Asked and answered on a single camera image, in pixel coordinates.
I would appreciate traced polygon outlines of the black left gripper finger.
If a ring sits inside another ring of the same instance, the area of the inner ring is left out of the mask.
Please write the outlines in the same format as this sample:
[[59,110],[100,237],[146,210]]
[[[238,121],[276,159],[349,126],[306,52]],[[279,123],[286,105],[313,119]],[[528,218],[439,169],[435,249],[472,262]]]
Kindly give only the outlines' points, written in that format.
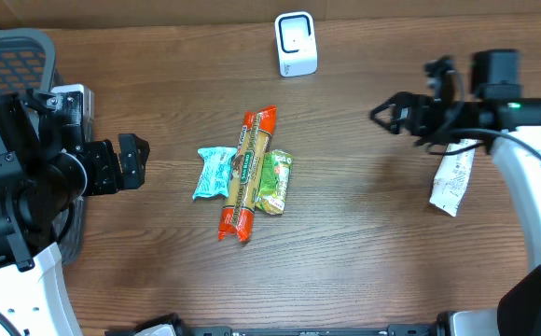
[[146,163],[149,153],[149,143],[134,133],[121,133],[118,136],[121,153],[119,158],[124,161],[127,158],[134,158],[139,163]]
[[146,180],[146,164],[141,153],[122,152],[118,155],[124,189],[139,189]]

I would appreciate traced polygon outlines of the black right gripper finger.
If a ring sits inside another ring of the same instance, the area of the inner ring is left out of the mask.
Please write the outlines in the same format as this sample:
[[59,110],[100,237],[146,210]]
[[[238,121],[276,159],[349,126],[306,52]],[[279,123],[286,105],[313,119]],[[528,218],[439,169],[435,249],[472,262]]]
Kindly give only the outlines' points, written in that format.
[[[400,91],[388,98],[383,104],[369,111],[369,119],[391,134],[400,134],[406,117],[403,110],[413,105],[413,94]],[[389,110],[389,119],[381,119],[380,113]]]
[[433,91],[436,101],[452,101],[455,88],[456,69],[449,55],[428,62],[423,67],[427,77],[427,87]]

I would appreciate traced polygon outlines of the white tube with gold cap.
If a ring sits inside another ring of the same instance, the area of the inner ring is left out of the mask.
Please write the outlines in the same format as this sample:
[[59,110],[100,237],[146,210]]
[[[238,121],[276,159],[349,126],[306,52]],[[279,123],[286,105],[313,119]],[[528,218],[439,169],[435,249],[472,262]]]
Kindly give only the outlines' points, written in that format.
[[465,195],[475,156],[477,140],[463,139],[449,144],[433,179],[430,204],[452,217],[457,216]]

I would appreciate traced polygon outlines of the mint green wipes packet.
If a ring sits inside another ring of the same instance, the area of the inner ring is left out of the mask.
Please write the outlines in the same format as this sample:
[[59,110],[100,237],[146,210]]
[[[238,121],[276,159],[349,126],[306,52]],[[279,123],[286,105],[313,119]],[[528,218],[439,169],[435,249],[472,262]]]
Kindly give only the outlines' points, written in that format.
[[192,199],[229,196],[231,163],[237,154],[236,147],[202,147],[198,154],[203,167]]

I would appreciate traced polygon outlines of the orange spaghetti packet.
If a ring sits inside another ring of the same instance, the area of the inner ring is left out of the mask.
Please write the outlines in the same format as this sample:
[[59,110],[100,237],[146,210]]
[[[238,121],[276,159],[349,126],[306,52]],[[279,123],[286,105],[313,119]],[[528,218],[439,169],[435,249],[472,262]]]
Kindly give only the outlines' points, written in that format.
[[218,226],[218,240],[236,235],[240,242],[250,238],[264,156],[276,125],[276,106],[247,111],[231,163],[229,196],[225,199]]

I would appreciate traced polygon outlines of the green snack packet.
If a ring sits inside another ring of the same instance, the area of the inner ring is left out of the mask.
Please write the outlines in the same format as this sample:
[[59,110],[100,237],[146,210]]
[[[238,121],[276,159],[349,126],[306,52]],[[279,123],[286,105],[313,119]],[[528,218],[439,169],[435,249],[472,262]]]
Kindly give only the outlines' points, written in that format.
[[275,149],[265,154],[256,206],[270,215],[281,215],[293,166],[293,156]]

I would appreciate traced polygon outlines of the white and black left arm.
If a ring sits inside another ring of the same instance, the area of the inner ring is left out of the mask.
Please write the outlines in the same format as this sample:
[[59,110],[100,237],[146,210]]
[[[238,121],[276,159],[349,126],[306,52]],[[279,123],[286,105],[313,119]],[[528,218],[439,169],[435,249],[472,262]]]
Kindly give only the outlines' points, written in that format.
[[150,148],[90,142],[85,92],[0,96],[0,335],[77,335],[60,245],[78,200],[138,189]]

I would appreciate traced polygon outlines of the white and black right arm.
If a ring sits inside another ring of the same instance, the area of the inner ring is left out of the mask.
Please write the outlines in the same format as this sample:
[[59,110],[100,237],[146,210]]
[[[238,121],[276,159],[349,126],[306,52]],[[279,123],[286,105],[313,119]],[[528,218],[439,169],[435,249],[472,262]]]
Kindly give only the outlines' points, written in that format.
[[485,147],[509,189],[520,220],[529,272],[493,309],[446,312],[428,335],[541,335],[541,98],[526,98],[520,55],[490,49],[472,56],[466,90],[449,56],[424,67],[432,95],[401,91],[369,113],[387,132],[407,129],[417,146],[447,145],[447,158]]

